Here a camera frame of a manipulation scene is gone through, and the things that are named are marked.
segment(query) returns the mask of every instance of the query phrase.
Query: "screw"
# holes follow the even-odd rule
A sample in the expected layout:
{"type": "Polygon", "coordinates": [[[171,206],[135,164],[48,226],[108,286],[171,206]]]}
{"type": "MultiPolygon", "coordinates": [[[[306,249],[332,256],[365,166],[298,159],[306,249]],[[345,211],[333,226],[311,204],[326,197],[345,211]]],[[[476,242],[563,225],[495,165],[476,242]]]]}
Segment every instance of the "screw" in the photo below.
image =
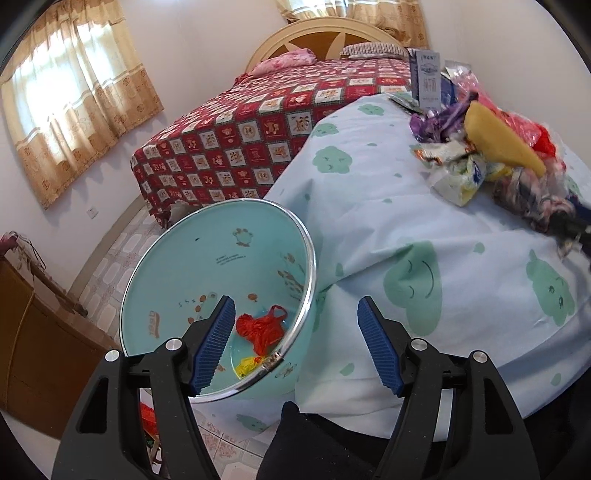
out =
{"type": "Polygon", "coordinates": [[[171,338],[168,342],[166,342],[166,350],[170,350],[171,352],[174,352],[175,350],[178,350],[179,348],[181,348],[182,345],[182,341],[178,338],[171,338]]]}
{"type": "Polygon", "coordinates": [[[484,352],[474,352],[472,356],[479,364],[485,364],[488,360],[488,355],[484,352]]]}
{"type": "Polygon", "coordinates": [[[422,338],[415,338],[412,342],[410,342],[410,346],[415,350],[422,352],[423,350],[427,349],[427,342],[422,338]]]}
{"type": "Polygon", "coordinates": [[[118,350],[110,350],[105,353],[105,360],[108,362],[114,362],[119,358],[119,351],[118,350]]]}

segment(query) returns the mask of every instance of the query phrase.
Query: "wooden dresser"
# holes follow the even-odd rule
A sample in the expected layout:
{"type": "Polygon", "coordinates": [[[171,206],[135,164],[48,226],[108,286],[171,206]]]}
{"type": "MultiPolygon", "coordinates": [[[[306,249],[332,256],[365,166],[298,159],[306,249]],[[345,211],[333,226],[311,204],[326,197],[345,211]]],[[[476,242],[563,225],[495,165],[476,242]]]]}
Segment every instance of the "wooden dresser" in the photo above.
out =
{"type": "Polygon", "coordinates": [[[96,365],[117,347],[29,269],[0,261],[1,409],[61,438],[96,365]]]}

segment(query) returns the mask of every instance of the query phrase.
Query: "bucket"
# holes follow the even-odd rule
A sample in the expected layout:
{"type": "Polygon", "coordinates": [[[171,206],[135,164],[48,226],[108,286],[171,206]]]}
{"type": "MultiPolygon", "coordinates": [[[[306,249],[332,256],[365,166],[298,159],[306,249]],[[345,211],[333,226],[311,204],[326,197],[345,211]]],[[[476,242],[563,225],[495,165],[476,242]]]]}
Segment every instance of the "bucket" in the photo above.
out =
{"type": "Polygon", "coordinates": [[[283,395],[294,389],[310,343],[315,286],[314,246],[293,213],[267,200],[215,203],[174,225],[141,258],[123,297],[121,345],[128,356],[152,352],[207,319],[224,295],[237,316],[280,306],[285,334],[274,350],[258,357],[234,327],[211,384],[190,401],[283,395]],[[254,370],[242,377],[244,359],[254,370]]]}

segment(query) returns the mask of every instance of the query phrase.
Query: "snack package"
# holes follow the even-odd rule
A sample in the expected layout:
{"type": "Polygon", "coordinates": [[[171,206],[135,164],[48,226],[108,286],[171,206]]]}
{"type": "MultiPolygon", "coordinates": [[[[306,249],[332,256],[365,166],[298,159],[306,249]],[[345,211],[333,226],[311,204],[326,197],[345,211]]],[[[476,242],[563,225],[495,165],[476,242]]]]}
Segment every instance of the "snack package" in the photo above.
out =
{"type": "Polygon", "coordinates": [[[433,165],[443,166],[449,161],[457,160],[475,153],[476,149],[467,142],[451,140],[447,143],[426,143],[411,146],[413,155],[428,168],[433,165]]]}
{"type": "Polygon", "coordinates": [[[513,168],[504,163],[486,162],[486,176],[484,181],[497,181],[503,177],[513,175],[513,168]]]}
{"type": "Polygon", "coordinates": [[[433,167],[427,183],[448,202],[463,207],[484,182],[485,160],[477,155],[460,158],[433,167]]]}

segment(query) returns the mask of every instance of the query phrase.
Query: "beige curtain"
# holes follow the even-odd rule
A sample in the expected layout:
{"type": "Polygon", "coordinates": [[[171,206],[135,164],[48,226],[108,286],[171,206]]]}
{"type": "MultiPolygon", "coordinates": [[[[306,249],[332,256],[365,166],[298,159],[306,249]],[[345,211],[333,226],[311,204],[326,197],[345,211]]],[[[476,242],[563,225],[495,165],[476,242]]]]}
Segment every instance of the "beige curtain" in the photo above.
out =
{"type": "Polygon", "coordinates": [[[118,0],[63,0],[0,77],[8,129],[48,208],[118,139],[163,110],[118,0]]]}
{"type": "Polygon", "coordinates": [[[346,0],[276,0],[281,15],[289,21],[314,17],[346,17],[346,0]]]}
{"type": "Polygon", "coordinates": [[[347,16],[386,31],[405,47],[429,48],[418,0],[348,0],[347,16]]]}

